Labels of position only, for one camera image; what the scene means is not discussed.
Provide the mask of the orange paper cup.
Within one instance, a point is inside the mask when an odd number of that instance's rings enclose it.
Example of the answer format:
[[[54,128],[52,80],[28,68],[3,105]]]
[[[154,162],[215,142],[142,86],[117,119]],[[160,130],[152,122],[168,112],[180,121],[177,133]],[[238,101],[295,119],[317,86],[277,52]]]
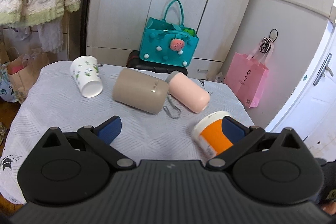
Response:
[[[226,116],[230,117],[230,113],[227,111],[211,113],[198,122],[192,130],[192,139],[209,158],[213,158],[233,146],[222,130],[222,120]]]

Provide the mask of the beige tumbler cup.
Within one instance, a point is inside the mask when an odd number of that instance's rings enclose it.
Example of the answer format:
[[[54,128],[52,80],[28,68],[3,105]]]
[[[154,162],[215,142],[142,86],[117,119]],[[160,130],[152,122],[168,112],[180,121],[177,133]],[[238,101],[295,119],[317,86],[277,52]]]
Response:
[[[113,87],[112,97],[127,106],[158,114],[168,94],[168,84],[156,77],[124,68]]]

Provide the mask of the white paper cup green print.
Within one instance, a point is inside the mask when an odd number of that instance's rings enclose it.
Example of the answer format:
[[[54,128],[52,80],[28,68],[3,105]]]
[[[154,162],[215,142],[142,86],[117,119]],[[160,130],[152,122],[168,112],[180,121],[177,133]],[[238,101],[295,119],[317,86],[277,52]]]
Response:
[[[70,66],[70,74],[83,97],[93,98],[103,91],[98,61],[95,57],[76,58]]]

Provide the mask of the pink paper gift bag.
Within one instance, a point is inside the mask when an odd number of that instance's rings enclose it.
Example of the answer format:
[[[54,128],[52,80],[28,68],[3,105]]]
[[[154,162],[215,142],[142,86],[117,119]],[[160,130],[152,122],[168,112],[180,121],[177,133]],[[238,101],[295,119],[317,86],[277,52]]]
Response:
[[[236,52],[224,77],[224,83],[249,109],[256,108],[262,98],[269,73],[267,62],[273,50],[273,40],[264,38],[250,54]]]

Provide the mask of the white quilted tablecloth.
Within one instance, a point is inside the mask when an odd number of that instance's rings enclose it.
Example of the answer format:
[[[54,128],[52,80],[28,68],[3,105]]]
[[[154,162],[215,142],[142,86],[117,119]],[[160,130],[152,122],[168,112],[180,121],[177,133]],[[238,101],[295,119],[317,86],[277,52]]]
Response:
[[[216,111],[227,111],[245,126],[253,123],[224,84],[202,83],[201,89],[210,93],[208,106],[198,114],[183,107],[181,116],[172,119],[164,111],[152,115],[114,101],[112,90],[121,67],[105,64],[99,71],[104,86],[102,93],[85,98],[70,74],[70,62],[59,61],[41,70],[10,126],[1,156],[1,195],[7,200],[15,204],[25,202],[17,172],[51,127],[75,132],[86,125],[98,126],[117,115],[121,118],[122,130],[112,146],[134,161],[204,160],[204,153],[191,139],[191,132],[200,120]]]

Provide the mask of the black suitcase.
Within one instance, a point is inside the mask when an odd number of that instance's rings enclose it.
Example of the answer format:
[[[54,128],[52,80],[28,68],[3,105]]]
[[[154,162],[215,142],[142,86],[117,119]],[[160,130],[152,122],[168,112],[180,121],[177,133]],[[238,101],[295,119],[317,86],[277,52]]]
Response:
[[[149,61],[144,61],[139,58],[139,51],[132,51],[126,63],[127,68],[138,69],[140,71],[151,71],[154,73],[167,73],[170,74],[173,71],[179,71],[187,76],[188,71],[186,68],[183,67],[176,67],[172,65],[165,65],[160,63],[152,63]]]

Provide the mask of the brown paper bag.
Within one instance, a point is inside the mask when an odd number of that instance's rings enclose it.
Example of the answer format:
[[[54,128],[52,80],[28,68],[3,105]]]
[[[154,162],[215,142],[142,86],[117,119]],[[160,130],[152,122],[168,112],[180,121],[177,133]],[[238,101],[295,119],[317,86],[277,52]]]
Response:
[[[41,69],[49,65],[48,55],[41,48],[34,48],[10,61],[7,66],[9,81],[16,99],[22,104],[29,90],[36,83]]]

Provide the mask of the teal felt tote bag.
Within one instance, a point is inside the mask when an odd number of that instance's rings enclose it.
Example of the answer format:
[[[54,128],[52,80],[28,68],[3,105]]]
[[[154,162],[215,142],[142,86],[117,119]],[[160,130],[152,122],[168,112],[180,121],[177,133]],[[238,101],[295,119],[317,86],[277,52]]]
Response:
[[[169,8],[177,2],[181,11],[179,24],[166,21]],[[184,26],[184,10],[180,0],[172,0],[161,20],[150,17],[143,30],[139,58],[152,63],[186,68],[190,65],[199,38],[196,30]]]

